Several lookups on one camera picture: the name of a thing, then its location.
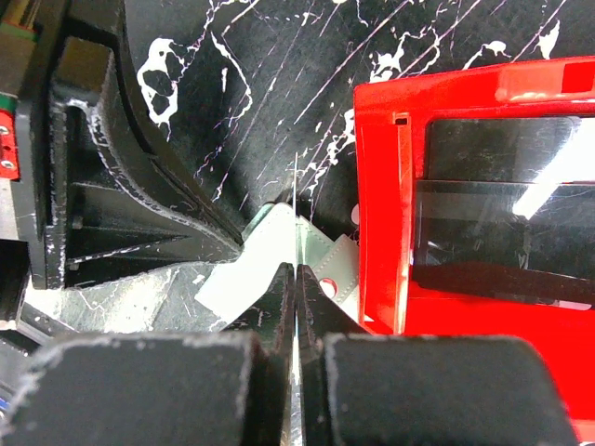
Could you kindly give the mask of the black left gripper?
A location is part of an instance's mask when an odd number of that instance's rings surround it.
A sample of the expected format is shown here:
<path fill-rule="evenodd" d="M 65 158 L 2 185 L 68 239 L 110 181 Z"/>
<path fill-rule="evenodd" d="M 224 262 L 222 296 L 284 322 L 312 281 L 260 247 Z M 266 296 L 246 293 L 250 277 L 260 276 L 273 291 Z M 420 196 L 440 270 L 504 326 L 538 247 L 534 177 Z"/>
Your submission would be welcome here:
<path fill-rule="evenodd" d="M 33 288 L 230 262 L 242 244 L 149 117 L 124 4 L 2 2 L 2 342 L 66 331 Z"/>

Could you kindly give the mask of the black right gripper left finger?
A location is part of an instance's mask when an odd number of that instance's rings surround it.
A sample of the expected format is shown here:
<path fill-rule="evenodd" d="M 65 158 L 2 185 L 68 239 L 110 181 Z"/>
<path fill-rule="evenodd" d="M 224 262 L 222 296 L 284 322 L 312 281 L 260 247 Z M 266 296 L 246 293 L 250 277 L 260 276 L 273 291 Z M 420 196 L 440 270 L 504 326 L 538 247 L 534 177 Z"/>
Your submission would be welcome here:
<path fill-rule="evenodd" d="M 294 332 L 293 267 L 211 334 L 86 333 L 39 348 L 5 445 L 278 445 Z"/>

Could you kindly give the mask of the red plastic card tray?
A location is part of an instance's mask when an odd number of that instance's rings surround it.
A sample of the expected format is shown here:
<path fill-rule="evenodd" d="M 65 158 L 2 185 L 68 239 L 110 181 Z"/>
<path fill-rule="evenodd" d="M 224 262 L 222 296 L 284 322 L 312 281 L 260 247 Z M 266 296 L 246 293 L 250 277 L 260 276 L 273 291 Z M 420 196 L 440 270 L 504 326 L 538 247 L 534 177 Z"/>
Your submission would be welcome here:
<path fill-rule="evenodd" d="M 416 183 L 438 120 L 587 116 L 594 60 L 536 60 L 360 85 L 354 93 L 360 318 L 377 334 L 513 335 L 545 359 L 584 442 L 594 439 L 594 302 L 433 290 L 412 278 Z"/>

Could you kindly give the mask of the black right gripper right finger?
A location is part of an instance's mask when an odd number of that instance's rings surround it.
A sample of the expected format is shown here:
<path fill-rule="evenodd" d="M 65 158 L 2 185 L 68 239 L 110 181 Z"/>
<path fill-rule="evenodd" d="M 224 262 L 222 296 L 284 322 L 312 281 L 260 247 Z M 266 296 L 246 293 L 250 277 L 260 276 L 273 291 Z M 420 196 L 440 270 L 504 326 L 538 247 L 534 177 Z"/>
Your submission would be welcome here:
<path fill-rule="evenodd" d="M 506 336 L 372 335 L 296 272 L 308 445 L 576 445 L 546 364 Z"/>

